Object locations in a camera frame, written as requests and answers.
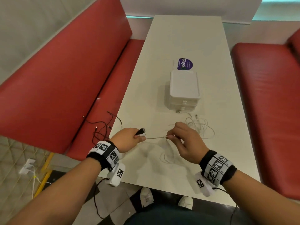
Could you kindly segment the person's right hand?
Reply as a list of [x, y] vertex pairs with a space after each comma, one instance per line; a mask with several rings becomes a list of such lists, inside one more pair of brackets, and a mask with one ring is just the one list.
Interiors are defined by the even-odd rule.
[[178, 150], [178, 152], [182, 158], [191, 163], [199, 164], [209, 151], [197, 131], [183, 122], [176, 122], [174, 127], [167, 132], [168, 135], [175, 135], [182, 140], [185, 150]]

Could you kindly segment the person's right forearm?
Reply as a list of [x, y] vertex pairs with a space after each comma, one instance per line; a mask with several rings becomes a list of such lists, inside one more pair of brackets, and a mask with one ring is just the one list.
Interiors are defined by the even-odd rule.
[[235, 203], [260, 225], [300, 225], [300, 204], [237, 170], [223, 182]]

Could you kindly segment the dark blue trousers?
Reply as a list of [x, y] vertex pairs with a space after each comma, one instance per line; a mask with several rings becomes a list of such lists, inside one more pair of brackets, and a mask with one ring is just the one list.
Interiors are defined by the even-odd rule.
[[178, 205], [151, 204], [124, 225], [257, 225], [238, 208], [201, 205], [199, 211]]

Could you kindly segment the person's left hand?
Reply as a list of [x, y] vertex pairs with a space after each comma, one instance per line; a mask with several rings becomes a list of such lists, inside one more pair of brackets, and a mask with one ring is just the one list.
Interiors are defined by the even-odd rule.
[[117, 147], [120, 153], [126, 153], [139, 143], [134, 142], [134, 136], [136, 136], [138, 130], [136, 128], [124, 128], [110, 138], [110, 141]]

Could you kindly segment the white shoe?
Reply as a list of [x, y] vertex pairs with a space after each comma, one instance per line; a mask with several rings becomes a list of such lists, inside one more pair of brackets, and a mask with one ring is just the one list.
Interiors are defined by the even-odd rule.
[[192, 197], [187, 197], [183, 196], [180, 201], [178, 202], [178, 206], [187, 208], [189, 210], [193, 209], [193, 198]]
[[147, 187], [143, 187], [140, 192], [140, 201], [142, 208], [148, 207], [154, 203], [154, 197], [151, 190]]

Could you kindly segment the round purple sticker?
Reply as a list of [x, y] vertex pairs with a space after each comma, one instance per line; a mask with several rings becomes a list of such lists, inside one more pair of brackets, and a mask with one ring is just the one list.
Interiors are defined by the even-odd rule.
[[177, 58], [173, 62], [173, 70], [189, 71], [193, 68], [193, 62], [187, 58]]

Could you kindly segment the black wristband with marker tags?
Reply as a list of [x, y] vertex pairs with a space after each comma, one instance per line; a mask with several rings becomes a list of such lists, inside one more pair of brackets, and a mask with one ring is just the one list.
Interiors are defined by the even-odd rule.
[[209, 150], [204, 155], [199, 165], [202, 169], [202, 176], [215, 187], [230, 180], [237, 171], [230, 160], [213, 150]]
[[98, 161], [101, 165], [101, 170], [107, 169], [111, 172], [119, 162], [120, 156], [121, 153], [115, 144], [107, 140], [96, 143], [86, 158], [92, 158]]

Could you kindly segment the white plastic box with lid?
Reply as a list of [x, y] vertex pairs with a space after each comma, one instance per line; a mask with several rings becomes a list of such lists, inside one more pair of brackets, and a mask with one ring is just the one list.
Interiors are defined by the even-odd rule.
[[200, 100], [198, 74], [194, 71], [172, 70], [170, 73], [170, 103], [197, 106]]

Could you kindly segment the person's left forearm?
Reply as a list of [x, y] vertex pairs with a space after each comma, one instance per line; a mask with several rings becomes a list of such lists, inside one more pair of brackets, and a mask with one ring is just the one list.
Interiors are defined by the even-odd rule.
[[85, 159], [31, 200], [6, 225], [72, 225], [100, 171], [97, 160]]

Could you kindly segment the red padded bench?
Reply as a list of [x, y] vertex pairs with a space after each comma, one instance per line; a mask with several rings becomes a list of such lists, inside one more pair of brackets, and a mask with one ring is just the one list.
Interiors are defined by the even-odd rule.
[[137, 64], [144, 40], [131, 36], [120, 0], [92, 3], [0, 85], [0, 136], [85, 159]]
[[262, 182], [300, 201], [300, 29], [231, 51]]

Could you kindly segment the yellow metal frame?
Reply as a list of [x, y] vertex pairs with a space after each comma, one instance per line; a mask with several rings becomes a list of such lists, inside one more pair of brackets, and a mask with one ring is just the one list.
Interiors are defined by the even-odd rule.
[[37, 188], [37, 190], [36, 190], [35, 192], [33, 192], [33, 195], [32, 195], [32, 196], [33, 196], [33, 197], [32, 197], [33, 199], [34, 199], [35, 197], [37, 197], [37, 196], [42, 192], [43, 188], [45, 187], [45, 185], [46, 185], [46, 183], [47, 183], [47, 181], [48, 181], [48, 178], [50, 177], [50, 175], [51, 175], [51, 173], [52, 173], [52, 170], [49, 169], [48, 167], [49, 167], [49, 165], [50, 165], [50, 162], [51, 162], [53, 156], [54, 156], [54, 153], [51, 152], [51, 153], [48, 155], [46, 161], [44, 162], [44, 164], [43, 164], [43, 166], [42, 166], [42, 168], [41, 168], [41, 170], [40, 170], [40, 171], [42, 172], [43, 179], [42, 179], [42, 181], [40, 182], [39, 187]]

